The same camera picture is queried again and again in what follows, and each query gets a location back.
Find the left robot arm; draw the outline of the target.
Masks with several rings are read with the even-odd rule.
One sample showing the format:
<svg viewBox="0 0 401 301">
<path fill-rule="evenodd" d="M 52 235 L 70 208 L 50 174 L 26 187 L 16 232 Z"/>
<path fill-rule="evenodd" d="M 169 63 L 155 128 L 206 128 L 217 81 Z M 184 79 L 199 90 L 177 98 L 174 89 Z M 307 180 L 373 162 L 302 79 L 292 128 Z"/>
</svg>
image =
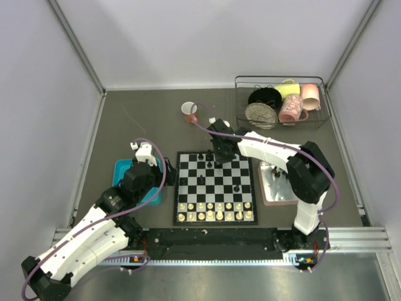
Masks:
<svg viewBox="0 0 401 301">
<path fill-rule="evenodd" d="M 152 163 L 134 159 L 123 179 L 106 189 L 57 244 L 22 262 L 23 300 L 28 299 L 27 288 L 35 300 L 64 300 L 100 262 L 126 247 L 138 247 L 143 228 L 131 214 L 153 201 L 164 186 L 174 185 L 176 175 L 168 158 Z"/>
</svg>

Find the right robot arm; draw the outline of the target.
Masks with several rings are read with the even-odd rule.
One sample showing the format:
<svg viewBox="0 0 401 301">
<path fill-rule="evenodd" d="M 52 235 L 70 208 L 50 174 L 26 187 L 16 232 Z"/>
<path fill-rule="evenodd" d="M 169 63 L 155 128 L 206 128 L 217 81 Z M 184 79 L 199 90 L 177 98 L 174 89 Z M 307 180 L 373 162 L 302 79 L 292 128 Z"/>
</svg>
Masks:
<svg viewBox="0 0 401 301">
<path fill-rule="evenodd" d="M 206 131 L 211 135 L 218 164 L 233 160 L 236 154 L 277 167 L 288 177 L 297 198 L 297 212 L 287 233 L 277 233 L 275 244 L 281 251 L 309 247 L 321 224 L 323 203 L 329 188 L 338 193 L 335 173 L 314 142 L 285 144 L 241 127 L 233 130 L 229 122 L 211 118 Z"/>
</svg>

